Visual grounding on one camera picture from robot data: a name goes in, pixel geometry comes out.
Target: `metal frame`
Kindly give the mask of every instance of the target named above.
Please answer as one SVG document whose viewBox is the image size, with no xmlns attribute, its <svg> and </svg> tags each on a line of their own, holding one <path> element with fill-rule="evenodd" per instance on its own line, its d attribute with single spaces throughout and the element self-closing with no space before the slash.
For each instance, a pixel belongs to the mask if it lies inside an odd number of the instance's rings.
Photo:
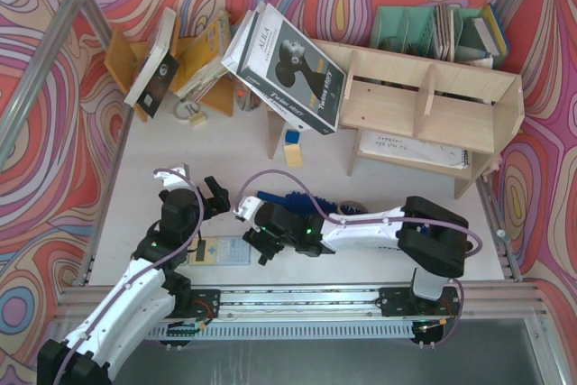
<svg viewBox="0 0 577 385">
<path fill-rule="evenodd" d="M 498 12 L 504 14 L 514 1 L 497 0 Z M 111 38 L 110 26 L 96 1 L 63 0 L 2 117 L 0 123 L 0 169 L 7 160 L 50 72 L 52 63 L 68 36 L 69 29 L 80 9 L 93 26 L 105 49 L 108 47 Z M 112 174 L 103 193 L 99 216 L 96 220 L 95 236 L 82 263 L 79 286 L 84 284 L 86 276 L 89 274 L 89 264 L 96 252 L 132 119 L 133 111 L 131 110 L 125 120 L 120 146 L 113 159 Z M 498 246 L 499 259 L 508 279 L 501 282 L 465 283 L 463 319 L 525 319 L 545 383 L 570 383 L 571 378 L 561 339 L 543 301 L 543 294 L 536 285 L 521 282 L 522 276 L 511 248 L 510 239 L 505 232 L 503 219 L 492 193 L 491 185 L 478 180 L 477 188 L 480 191 L 481 202 Z M 378 296 L 378 288 L 390 286 L 393 285 L 383 283 L 331 286 L 220 287 L 219 289 L 223 291 L 220 320 L 234 321 L 241 325 L 258 322 L 271 326 L 278 323 L 295 324 L 315 321 L 387 323 L 397 319 L 381 317 L 380 311 L 374 306 L 373 301 Z M 58 328 L 65 324 L 84 320 L 109 290 L 110 287 L 89 286 L 65 289 L 59 297 L 59 304 L 54 317 L 55 326 Z"/>
</svg>

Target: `patterned fabric backdrop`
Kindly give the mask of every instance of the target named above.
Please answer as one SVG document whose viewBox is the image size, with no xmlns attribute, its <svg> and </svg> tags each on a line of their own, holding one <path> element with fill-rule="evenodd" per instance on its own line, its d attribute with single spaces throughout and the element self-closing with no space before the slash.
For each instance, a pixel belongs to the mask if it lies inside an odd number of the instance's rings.
<svg viewBox="0 0 577 385">
<path fill-rule="evenodd" d="M 521 271 L 538 281 L 577 378 L 577 0 L 519 0 L 508 13 L 526 120 L 496 192 Z"/>
<path fill-rule="evenodd" d="M 0 0 L 0 112 L 61 0 Z M 59 291 L 78 273 L 124 119 L 81 16 L 0 173 L 0 383 L 32 383 Z"/>
</svg>

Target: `book spine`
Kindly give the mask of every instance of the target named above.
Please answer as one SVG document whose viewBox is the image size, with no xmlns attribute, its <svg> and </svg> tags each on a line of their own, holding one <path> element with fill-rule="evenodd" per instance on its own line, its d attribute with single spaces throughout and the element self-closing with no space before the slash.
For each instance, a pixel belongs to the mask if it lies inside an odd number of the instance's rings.
<svg viewBox="0 0 577 385">
<path fill-rule="evenodd" d="M 240 77 L 245 79 L 249 84 L 259 89 L 265 96 L 273 99 L 279 105 L 286 108 L 289 113 L 292 113 L 305 124 L 311 126 L 323 135 L 334 133 L 332 128 L 329 128 L 323 121 L 316 116 L 310 114 L 307 110 L 301 109 L 290 98 L 285 97 L 279 93 L 277 89 L 270 83 L 262 80 L 256 73 L 246 68 L 240 71 Z"/>
</svg>

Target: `gray floor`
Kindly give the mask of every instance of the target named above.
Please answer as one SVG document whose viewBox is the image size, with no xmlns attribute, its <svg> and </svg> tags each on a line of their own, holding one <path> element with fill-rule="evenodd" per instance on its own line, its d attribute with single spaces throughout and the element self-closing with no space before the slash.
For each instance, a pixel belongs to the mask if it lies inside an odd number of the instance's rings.
<svg viewBox="0 0 577 385">
<path fill-rule="evenodd" d="M 182 353 L 141 344 L 115 385 L 540 384 L 523 321 L 463 321 L 451 342 L 198 342 Z"/>
</svg>

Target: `wooden bookshelf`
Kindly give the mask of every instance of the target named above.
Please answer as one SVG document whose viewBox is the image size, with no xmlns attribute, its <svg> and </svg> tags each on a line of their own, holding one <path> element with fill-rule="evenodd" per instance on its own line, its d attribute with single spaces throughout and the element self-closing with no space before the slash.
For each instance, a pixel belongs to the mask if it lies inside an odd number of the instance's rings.
<svg viewBox="0 0 577 385">
<path fill-rule="evenodd" d="M 358 157 L 370 158 L 451 176 L 459 198 L 513 140 L 525 116 L 517 74 L 335 42 L 314 43 L 348 72 L 339 124 L 357 130 L 349 175 Z M 267 113 L 269 118 L 275 115 Z M 270 156 L 279 140 L 279 128 L 272 121 Z M 457 169 L 363 152 L 359 144 L 365 131 L 455 146 L 469 151 L 470 165 Z"/>
</svg>

